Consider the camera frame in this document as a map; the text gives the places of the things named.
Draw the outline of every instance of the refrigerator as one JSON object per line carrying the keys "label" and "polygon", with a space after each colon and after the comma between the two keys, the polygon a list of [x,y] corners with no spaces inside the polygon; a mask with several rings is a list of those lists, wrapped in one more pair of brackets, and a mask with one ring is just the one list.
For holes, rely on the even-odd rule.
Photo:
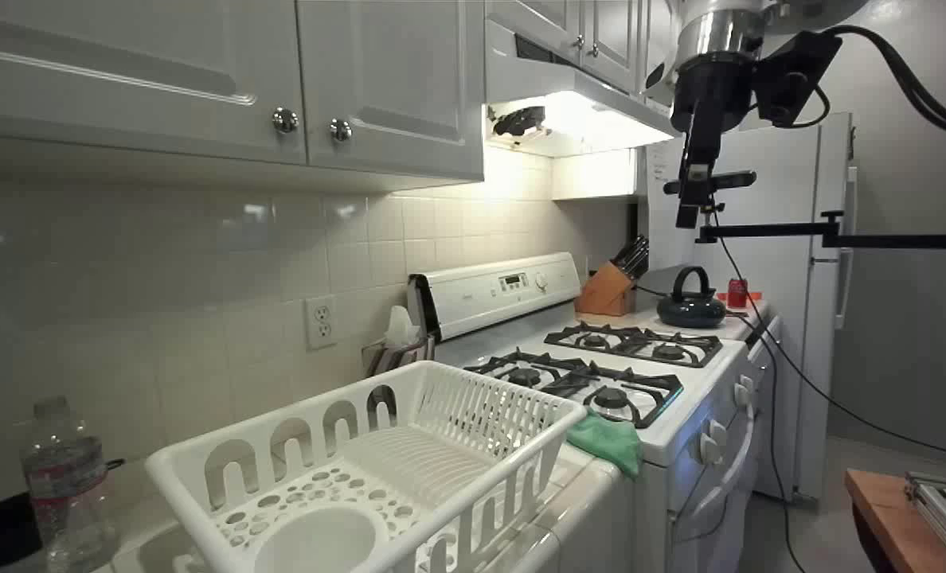
{"label": "refrigerator", "polygon": [[[677,193],[663,186],[677,179],[682,137],[650,145],[647,153],[647,217],[650,217],[650,266],[702,264],[716,289],[732,276],[719,242],[697,244],[697,229],[677,229]],[[760,172],[752,188],[716,192],[726,210],[722,225],[743,223],[816,223],[823,210],[843,210],[843,229],[857,219],[857,166],[853,117],[833,115],[819,127],[779,132],[772,124],[746,124],[722,137],[716,172]],[[851,300],[853,253],[823,249],[823,239],[726,239],[749,289],[761,289],[775,315],[783,318],[783,346],[794,364],[823,393],[833,393],[834,331],[843,328]],[[761,455],[760,491],[767,497],[823,497],[830,405],[779,361],[779,405],[761,388],[761,415],[775,406],[775,451],[783,491],[775,482],[772,455]]]}

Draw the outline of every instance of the wall outlet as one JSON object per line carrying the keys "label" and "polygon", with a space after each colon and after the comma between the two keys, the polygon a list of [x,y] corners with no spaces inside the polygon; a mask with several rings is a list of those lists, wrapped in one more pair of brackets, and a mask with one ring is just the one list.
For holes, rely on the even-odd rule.
{"label": "wall outlet", "polygon": [[338,295],[306,300],[306,344],[310,349],[338,344]]}

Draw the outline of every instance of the white appliance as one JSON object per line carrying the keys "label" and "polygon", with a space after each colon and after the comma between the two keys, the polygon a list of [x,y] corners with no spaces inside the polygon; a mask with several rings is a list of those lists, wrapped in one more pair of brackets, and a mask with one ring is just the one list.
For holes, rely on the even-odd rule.
{"label": "white appliance", "polygon": [[[499,569],[735,569],[761,459],[761,337],[746,344],[749,324],[740,318],[716,331],[665,328],[654,311],[580,320],[577,293],[571,256],[414,276],[412,300],[439,337],[437,361],[471,364],[483,375],[558,393],[637,428],[640,479],[620,479],[603,501],[574,501],[567,488],[567,506],[544,514],[571,525],[558,538],[544,525],[529,529],[519,552],[507,553],[519,567]],[[600,514],[606,529],[574,525],[582,523],[577,514]],[[594,558],[567,561],[582,543]]]}
{"label": "white appliance", "polygon": [[[650,145],[650,266],[703,264],[716,289],[726,289],[732,266],[722,244],[694,244],[694,229],[677,229],[671,193],[663,186],[677,179],[682,140]],[[719,192],[722,225],[740,223],[816,223],[823,210],[843,210],[857,219],[853,122],[833,115],[808,132],[740,127],[722,137],[716,172],[760,172],[752,188]],[[823,239],[731,239],[752,289],[772,300],[787,324],[781,337],[801,370],[823,388],[833,388],[834,328],[843,324],[851,264]],[[823,497],[830,405],[803,386],[781,361],[779,397],[779,466],[783,497]],[[781,497],[764,455],[760,491]]]}
{"label": "white appliance", "polygon": [[488,23],[488,101],[494,115],[544,108],[542,132],[519,137],[524,153],[580,155],[668,140],[668,115],[600,83],[597,76],[525,47],[513,30]]}

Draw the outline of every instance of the cabinet knob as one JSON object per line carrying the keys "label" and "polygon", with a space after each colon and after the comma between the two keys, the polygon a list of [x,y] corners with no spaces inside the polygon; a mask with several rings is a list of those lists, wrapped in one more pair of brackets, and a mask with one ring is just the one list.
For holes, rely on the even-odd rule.
{"label": "cabinet knob", "polygon": [[355,137],[355,127],[348,117],[331,117],[331,137],[334,140],[351,140]]}
{"label": "cabinet knob", "polygon": [[302,117],[293,108],[275,108],[272,115],[276,135],[298,135]]}

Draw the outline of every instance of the green cloth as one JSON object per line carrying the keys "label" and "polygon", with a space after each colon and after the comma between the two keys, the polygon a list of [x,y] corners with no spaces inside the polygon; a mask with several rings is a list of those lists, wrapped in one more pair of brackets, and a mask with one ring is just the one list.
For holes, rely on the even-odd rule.
{"label": "green cloth", "polygon": [[620,474],[637,479],[640,470],[640,442],[637,442],[633,424],[612,424],[600,415],[590,415],[586,419],[571,428],[567,442],[597,459],[619,466]]}

